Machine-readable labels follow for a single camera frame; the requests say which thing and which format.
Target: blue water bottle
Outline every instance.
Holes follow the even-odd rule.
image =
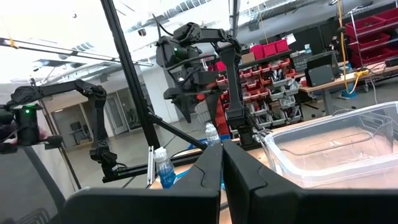
[[[174,165],[167,156],[167,151],[160,147],[154,152],[154,160],[156,162],[157,175],[160,177],[160,183],[163,189],[170,188],[175,183],[176,175]]]

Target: laboratory room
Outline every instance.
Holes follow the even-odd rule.
[[[0,224],[396,222],[398,1],[2,1],[0,55]]]

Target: workbench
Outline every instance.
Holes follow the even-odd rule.
[[[372,70],[372,72],[370,72],[369,75],[361,76],[359,78],[359,80],[364,80],[364,79],[371,78],[371,77],[381,76],[384,73],[398,72],[398,66],[385,68],[384,62],[368,65],[366,68],[370,68]],[[326,113],[326,115],[331,115],[335,112],[335,109],[334,109],[334,106],[332,103],[332,99],[331,99],[329,90],[336,86],[344,85],[345,82],[346,83],[355,82],[356,79],[357,79],[357,77],[355,76],[354,73],[349,73],[345,76],[342,75],[340,78],[335,79],[335,81],[333,81],[333,82],[326,83],[326,84],[319,85],[319,86],[314,86],[314,87],[310,87],[310,86],[300,87],[299,90],[304,93],[311,93],[313,91],[321,90],[323,104],[325,106],[325,113]]]
[[[308,124],[308,123],[312,123],[314,121],[319,121],[320,119],[325,119],[326,117],[322,117],[322,118],[317,118],[317,119],[313,119],[310,121],[305,121],[305,122],[301,122],[301,123],[297,123],[297,124],[291,124],[288,126],[284,126],[281,128],[277,128],[277,129],[273,129],[273,133],[277,133],[279,131],[283,131],[292,127],[296,127],[296,126],[300,126],[300,125],[304,125],[304,124]],[[189,153],[193,153],[193,152],[197,152],[200,151],[201,149],[192,149],[189,151],[184,151],[181,152],[180,154],[176,154],[175,156],[182,156],[184,154],[189,154]],[[256,158],[258,161],[260,161],[262,164],[264,164],[265,166],[269,166],[269,162],[268,162],[268,158],[263,150],[263,148],[259,148],[259,149],[253,149],[248,151],[248,153],[250,155],[252,155],[252,157]],[[186,170],[188,170],[189,168],[191,168],[193,164],[187,164],[184,166],[178,166],[175,168],[175,173],[176,174],[180,174]],[[160,179],[159,177],[155,179],[154,183],[149,187],[150,189],[162,189],[162,185],[160,184]],[[221,189],[221,200],[220,203],[223,204],[227,202],[227,198],[226,198],[226,193],[225,190]],[[231,221],[231,217],[229,214],[229,208],[226,208],[222,211],[220,211],[220,224],[232,224]]]

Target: plastic water bottle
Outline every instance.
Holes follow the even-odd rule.
[[[167,156],[166,149],[163,147],[156,149],[154,152],[154,160],[163,189],[170,188],[176,181],[176,175],[172,161],[170,161]]]
[[[207,137],[207,145],[214,146],[216,143],[221,142],[220,136],[218,135],[216,127],[213,124],[206,124],[206,137]]]

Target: door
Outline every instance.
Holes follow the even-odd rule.
[[[118,96],[115,93],[109,94],[106,98],[106,111],[111,118],[114,134],[120,134],[128,130],[126,121],[123,118],[122,109]]]

